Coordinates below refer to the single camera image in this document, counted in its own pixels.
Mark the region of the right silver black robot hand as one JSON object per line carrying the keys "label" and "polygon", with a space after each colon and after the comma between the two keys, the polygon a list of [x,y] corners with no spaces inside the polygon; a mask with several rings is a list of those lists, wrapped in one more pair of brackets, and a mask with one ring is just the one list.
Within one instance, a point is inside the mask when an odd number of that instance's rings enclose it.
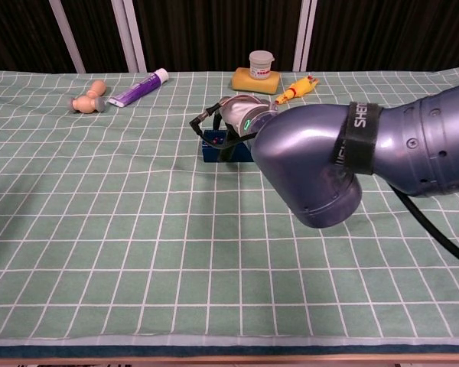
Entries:
{"label": "right silver black robot hand", "polygon": [[277,116],[276,104],[251,95],[223,97],[221,107],[213,118],[213,129],[221,122],[226,126],[224,143],[256,134],[271,118]]}

